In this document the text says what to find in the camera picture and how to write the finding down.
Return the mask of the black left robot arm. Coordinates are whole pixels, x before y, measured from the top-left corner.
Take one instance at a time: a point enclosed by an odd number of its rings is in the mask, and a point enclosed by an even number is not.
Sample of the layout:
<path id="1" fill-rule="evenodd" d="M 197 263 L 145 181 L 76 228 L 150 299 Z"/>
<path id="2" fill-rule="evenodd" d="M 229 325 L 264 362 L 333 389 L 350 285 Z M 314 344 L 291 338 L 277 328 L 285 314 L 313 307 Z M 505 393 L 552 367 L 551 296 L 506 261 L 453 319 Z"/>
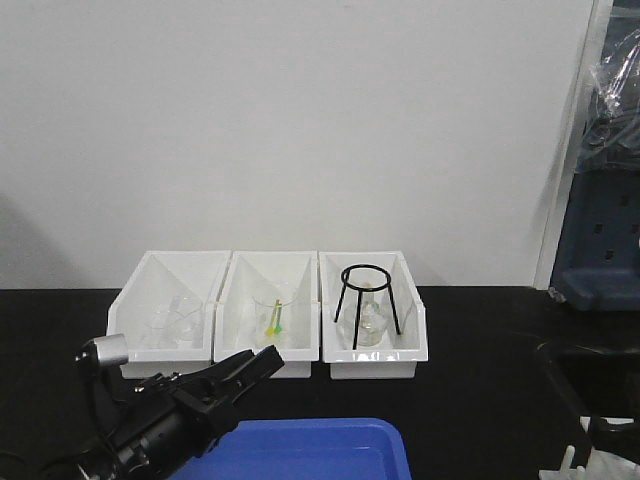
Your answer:
<path id="1" fill-rule="evenodd" d="M 88 448 L 49 461 L 42 479 L 167 479 L 215 448 L 240 421 L 238 400 L 280 370 L 273 345 L 244 350 L 190 374 L 157 373 L 117 398 L 109 361 L 97 340 L 76 356 L 97 439 Z"/>

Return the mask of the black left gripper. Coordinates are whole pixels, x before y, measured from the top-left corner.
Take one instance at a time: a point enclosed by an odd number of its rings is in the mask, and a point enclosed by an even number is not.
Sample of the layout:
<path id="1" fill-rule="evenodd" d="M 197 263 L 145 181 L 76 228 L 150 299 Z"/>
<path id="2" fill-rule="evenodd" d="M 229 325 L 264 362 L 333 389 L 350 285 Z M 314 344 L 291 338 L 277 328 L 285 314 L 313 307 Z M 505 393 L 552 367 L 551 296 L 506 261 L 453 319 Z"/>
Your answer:
<path id="1" fill-rule="evenodd" d="M 283 366 L 270 345 L 191 374 L 141 381 L 133 394 L 132 450 L 144 458 L 202 456 L 239 425 L 237 401 Z"/>

